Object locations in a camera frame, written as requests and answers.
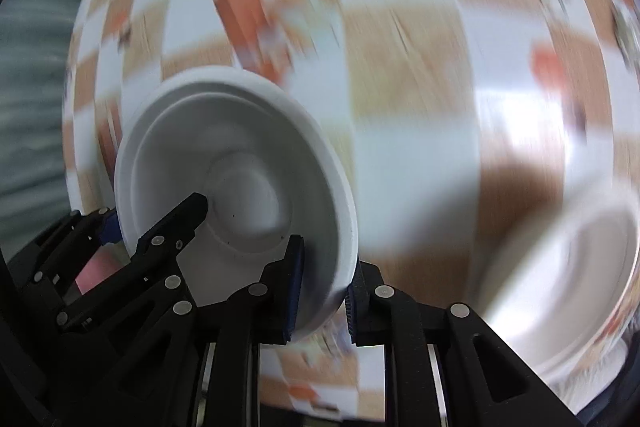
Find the large white paper bowl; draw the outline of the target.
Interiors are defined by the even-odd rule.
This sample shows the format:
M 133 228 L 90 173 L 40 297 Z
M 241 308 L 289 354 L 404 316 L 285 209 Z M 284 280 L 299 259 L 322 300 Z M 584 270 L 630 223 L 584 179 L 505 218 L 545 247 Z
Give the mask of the large white paper bowl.
M 341 306 L 358 258 L 346 173 L 314 118 L 254 72 L 205 66 L 162 82 L 124 131 L 114 191 L 128 249 L 183 199 L 204 195 L 205 219 L 178 257 L 199 306 L 256 282 L 295 234 L 305 268 L 293 339 Z

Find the pink plastic plate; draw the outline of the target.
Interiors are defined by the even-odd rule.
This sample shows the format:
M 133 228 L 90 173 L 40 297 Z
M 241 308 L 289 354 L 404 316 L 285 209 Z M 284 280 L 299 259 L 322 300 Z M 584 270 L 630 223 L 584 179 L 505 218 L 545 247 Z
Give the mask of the pink plastic plate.
M 75 283 L 81 295 L 85 295 L 99 283 L 111 277 L 122 267 L 122 262 L 109 249 L 100 249 L 82 268 Z

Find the green curtain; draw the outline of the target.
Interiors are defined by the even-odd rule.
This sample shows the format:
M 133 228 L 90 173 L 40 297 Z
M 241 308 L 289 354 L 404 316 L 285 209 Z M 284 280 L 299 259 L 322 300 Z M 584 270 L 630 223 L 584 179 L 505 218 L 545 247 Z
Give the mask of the green curtain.
M 62 145 L 66 57 L 80 0 L 1 0 L 1 251 L 70 209 Z

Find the checkered patterned tablecloth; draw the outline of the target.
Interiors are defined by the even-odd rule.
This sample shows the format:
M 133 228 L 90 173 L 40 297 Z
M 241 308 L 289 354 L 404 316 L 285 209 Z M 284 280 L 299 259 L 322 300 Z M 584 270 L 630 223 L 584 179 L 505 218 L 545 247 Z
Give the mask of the checkered patterned tablecloth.
M 178 72 L 245 68 L 340 156 L 361 254 L 424 303 L 464 299 L 501 239 L 599 178 L 639 176 L 638 0 L 79 0 L 70 202 L 113 202 L 122 132 Z

